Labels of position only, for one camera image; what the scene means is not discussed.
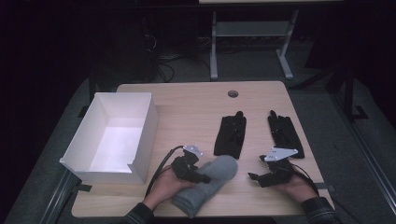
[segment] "gray carpet floor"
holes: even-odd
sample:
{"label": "gray carpet floor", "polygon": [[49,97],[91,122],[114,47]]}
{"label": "gray carpet floor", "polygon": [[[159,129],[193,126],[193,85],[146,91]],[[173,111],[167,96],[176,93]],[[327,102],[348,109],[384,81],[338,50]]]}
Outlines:
{"label": "gray carpet floor", "polygon": [[[275,53],[278,42],[269,41],[261,47],[219,54],[218,81],[281,80],[286,86],[298,84],[319,72],[304,68],[311,45],[309,41],[291,43],[287,58],[295,75],[293,80],[283,77]],[[199,54],[196,59],[168,63],[175,70],[171,82],[209,81],[206,66],[209,54]],[[163,72],[170,76],[170,70],[166,69],[163,67]],[[162,81],[157,77],[153,82]],[[361,105],[369,118],[350,123],[339,105],[338,99],[342,98],[343,92],[327,93],[324,88],[327,81],[325,77],[303,90],[289,91],[289,94],[334,198],[335,211],[344,223],[396,223],[396,216],[376,181],[359,141],[359,137],[365,140],[364,145],[370,148],[370,155],[378,161],[390,184],[396,186],[396,164],[393,161],[396,158],[396,132],[375,105],[370,92],[358,80],[355,80],[354,105]],[[76,193],[71,194],[70,198],[65,196],[65,205],[59,216],[54,213],[55,218],[49,222],[43,218],[48,214],[46,211],[64,174],[59,159],[82,121],[78,117],[81,108],[88,104],[87,80],[81,83],[70,100],[6,223],[116,223],[119,220],[117,217],[73,217],[70,210]],[[304,216],[275,217],[275,220],[279,224],[307,223]]]}

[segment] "person's left hand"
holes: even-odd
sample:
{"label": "person's left hand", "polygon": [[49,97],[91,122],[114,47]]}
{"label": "person's left hand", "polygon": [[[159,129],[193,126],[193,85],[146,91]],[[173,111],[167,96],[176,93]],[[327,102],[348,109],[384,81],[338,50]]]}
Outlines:
{"label": "person's left hand", "polygon": [[170,165],[165,166],[155,181],[151,192],[143,200],[143,204],[151,209],[151,211],[154,211],[158,204],[172,198],[181,189],[191,188],[193,186],[194,183],[190,181],[178,179]]}

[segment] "hole in table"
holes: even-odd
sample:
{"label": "hole in table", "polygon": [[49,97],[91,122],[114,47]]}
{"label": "hole in table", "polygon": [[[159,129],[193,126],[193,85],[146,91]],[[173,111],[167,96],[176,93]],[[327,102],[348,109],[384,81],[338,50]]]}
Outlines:
{"label": "hole in table", "polygon": [[228,96],[230,96],[231,98],[235,98],[239,95],[239,93],[237,91],[228,91]]}

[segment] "wooden table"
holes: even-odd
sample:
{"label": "wooden table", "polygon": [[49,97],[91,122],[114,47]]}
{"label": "wooden table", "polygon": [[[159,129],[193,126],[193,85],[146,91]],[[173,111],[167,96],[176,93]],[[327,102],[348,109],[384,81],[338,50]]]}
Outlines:
{"label": "wooden table", "polygon": [[[238,163],[236,177],[210,200],[197,214],[198,217],[285,216],[303,213],[299,204],[288,196],[270,188],[262,189],[248,177],[248,172],[263,175],[269,170],[259,156],[267,154],[274,145],[267,117],[270,110],[290,117],[304,147],[303,160],[290,159],[303,167],[316,183],[323,178],[304,135],[303,128],[280,81],[205,82],[169,84],[121,85],[118,91],[149,91],[159,112],[148,180],[145,185],[94,185],[90,192],[80,191],[72,208],[75,217],[121,217],[144,198],[155,170],[170,149],[179,145],[196,144],[205,153],[198,161],[201,166],[213,161],[214,144],[221,118],[243,111],[247,118],[245,142]],[[229,91],[237,91],[232,98]],[[176,151],[168,163],[176,156]],[[320,196],[331,202],[326,189]],[[155,210],[156,217],[185,217],[170,201]]]}

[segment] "metal stand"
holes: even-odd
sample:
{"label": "metal stand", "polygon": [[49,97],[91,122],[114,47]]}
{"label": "metal stand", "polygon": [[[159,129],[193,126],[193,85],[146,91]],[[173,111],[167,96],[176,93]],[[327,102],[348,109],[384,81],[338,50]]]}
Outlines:
{"label": "metal stand", "polygon": [[298,10],[294,10],[289,21],[217,21],[216,11],[212,20],[212,50],[210,52],[210,80],[218,79],[218,63],[216,57],[217,36],[284,36],[285,42],[281,49],[276,50],[276,56],[287,79],[293,79],[286,51],[289,46]]}
{"label": "metal stand", "polygon": [[350,65],[343,65],[341,63],[336,64],[333,67],[314,75],[306,81],[303,81],[295,86],[288,87],[288,89],[293,91],[302,90],[303,88],[308,87],[309,85],[326,76],[332,76],[326,86],[326,90],[330,93],[339,92],[341,86],[345,84],[344,113],[349,121],[353,122],[355,119],[368,119],[367,114],[360,105],[355,105],[358,114],[354,114],[352,111],[354,77]]}

